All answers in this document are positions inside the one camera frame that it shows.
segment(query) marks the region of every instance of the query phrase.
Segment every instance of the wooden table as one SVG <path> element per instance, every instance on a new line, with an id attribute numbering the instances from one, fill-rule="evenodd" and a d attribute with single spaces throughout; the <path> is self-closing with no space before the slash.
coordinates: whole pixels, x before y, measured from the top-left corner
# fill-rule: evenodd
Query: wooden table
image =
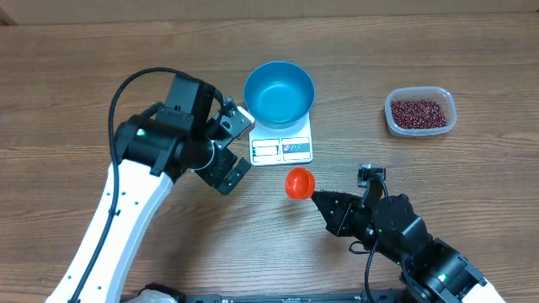
<path id="1" fill-rule="evenodd" d="M 42 302 L 77 251 L 104 185 L 109 101 L 130 74 L 170 66 L 243 102 L 267 61 L 303 66 L 318 189 L 362 194 L 359 163 L 388 171 L 436 237 L 464 253 L 508 302 L 539 300 L 537 14 L 235 20 L 0 28 L 0 301 Z M 164 100 L 168 75 L 132 83 L 116 121 Z M 458 122 L 434 139 L 390 136 L 395 88 L 450 90 Z M 248 142 L 234 143 L 248 156 Z M 229 196 L 193 174 L 153 218 L 124 293 L 157 281 L 225 295 L 363 289 L 366 256 L 291 201 L 291 167 L 255 167 Z M 402 287 L 377 255 L 371 287 Z"/>

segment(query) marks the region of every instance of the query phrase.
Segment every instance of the white scale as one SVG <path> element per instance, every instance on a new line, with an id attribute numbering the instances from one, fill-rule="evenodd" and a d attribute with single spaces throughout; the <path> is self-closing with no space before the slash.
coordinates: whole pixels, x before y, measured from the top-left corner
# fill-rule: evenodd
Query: white scale
<path id="1" fill-rule="evenodd" d="M 249 154 L 253 166 L 312 162 L 309 114 L 281 130 L 256 124 L 249 133 Z"/>

